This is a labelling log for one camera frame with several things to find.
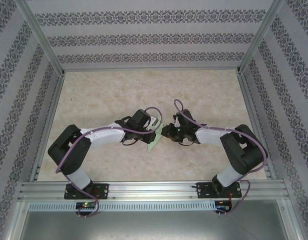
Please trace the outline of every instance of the green object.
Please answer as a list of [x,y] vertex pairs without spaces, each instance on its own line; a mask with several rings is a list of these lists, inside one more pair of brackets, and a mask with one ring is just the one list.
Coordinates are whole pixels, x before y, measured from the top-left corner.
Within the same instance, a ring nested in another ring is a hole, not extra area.
[[[156,125],[152,126],[150,129],[154,129],[157,127],[157,125],[160,122],[160,116],[157,117],[158,118],[158,122],[156,123]],[[154,145],[158,142],[158,140],[161,138],[161,133],[162,133],[162,129],[163,129],[163,124],[160,125],[160,127],[156,130],[156,137],[154,139],[154,141],[152,141],[149,145],[148,145],[148,151],[150,152],[152,150],[152,148],[154,147]]]

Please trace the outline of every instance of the patterned wallpaper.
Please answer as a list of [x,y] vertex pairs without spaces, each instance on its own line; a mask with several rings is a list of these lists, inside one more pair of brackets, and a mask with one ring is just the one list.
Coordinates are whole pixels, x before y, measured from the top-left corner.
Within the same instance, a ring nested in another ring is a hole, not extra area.
[[15,3],[0,0],[0,238],[29,179],[57,80]]
[[245,72],[276,174],[308,239],[308,1],[285,1]]
[[272,0],[30,0],[65,69],[237,67]]

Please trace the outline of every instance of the black mounting plate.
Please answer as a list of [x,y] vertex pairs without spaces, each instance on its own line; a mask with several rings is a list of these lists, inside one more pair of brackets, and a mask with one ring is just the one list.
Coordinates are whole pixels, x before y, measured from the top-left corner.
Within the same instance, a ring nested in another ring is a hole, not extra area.
[[229,187],[225,188],[219,195],[217,195],[213,189],[212,182],[198,182],[196,183],[196,189],[199,199],[227,199],[230,193],[232,194],[232,198],[242,197],[239,182],[234,182]]
[[[93,188],[89,194],[96,197],[97,199],[107,199],[109,184],[106,183],[94,183]],[[72,184],[67,184],[64,194],[64,199],[67,200],[78,200],[78,199],[91,199],[85,194],[78,191],[72,186]]]

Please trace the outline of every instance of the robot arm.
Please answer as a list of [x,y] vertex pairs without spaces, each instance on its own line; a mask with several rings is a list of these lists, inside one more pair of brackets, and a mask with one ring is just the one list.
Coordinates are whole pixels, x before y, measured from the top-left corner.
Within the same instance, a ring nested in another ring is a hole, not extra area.
[[70,146],[80,136],[87,132],[91,132],[76,144],[66,158],[66,162],[61,166],[62,173],[72,183],[81,190],[84,189],[85,192],[89,192],[88,188],[91,188],[93,183],[81,166],[89,149],[109,143],[124,143],[132,139],[136,141],[141,140],[149,144],[155,139],[156,134],[154,132],[151,134],[139,134],[127,130],[145,132],[149,130],[151,126],[155,125],[157,120],[157,118],[150,116],[144,110],[139,109],[132,117],[127,116],[121,120],[117,120],[101,131],[93,132],[93,129],[79,129],[75,125],[69,125],[50,146],[48,154],[54,162],[59,165]]
[[[193,120],[187,109],[181,112]],[[180,113],[174,115],[174,122],[174,124],[170,123],[163,128],[163,136],[178,143],[182,143],[186,138],[196,144],[211,143],[225,149],[230,164],[212,179],[213,189],[218,195],[264,160],[260,148],[253,141],[240,134],[200,128]],[[251,136],[260,144],[248,126],[242,124],[236,127],[235,130]]]

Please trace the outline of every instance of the marble floor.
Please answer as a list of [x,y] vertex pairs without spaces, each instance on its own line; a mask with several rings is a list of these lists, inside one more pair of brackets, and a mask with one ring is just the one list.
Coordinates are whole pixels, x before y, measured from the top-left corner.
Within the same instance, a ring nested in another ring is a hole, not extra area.
[[[199,123],[250,126],[234,70],[68,72],[47,148],[70,124],[101,127],[149,106],[161,110],[167,125],[176,113],[175,98]],[[228,164],[222,147],[185,147],[161,137],[150,152],[143,142],[133,146],[113,143],[90,150],[83,167],[94,181],[187,181],[210,180]],[[38,180],[65,181],[55,169],[46,150]],[[262,170],[246,178],[266,179],[266,175]]]

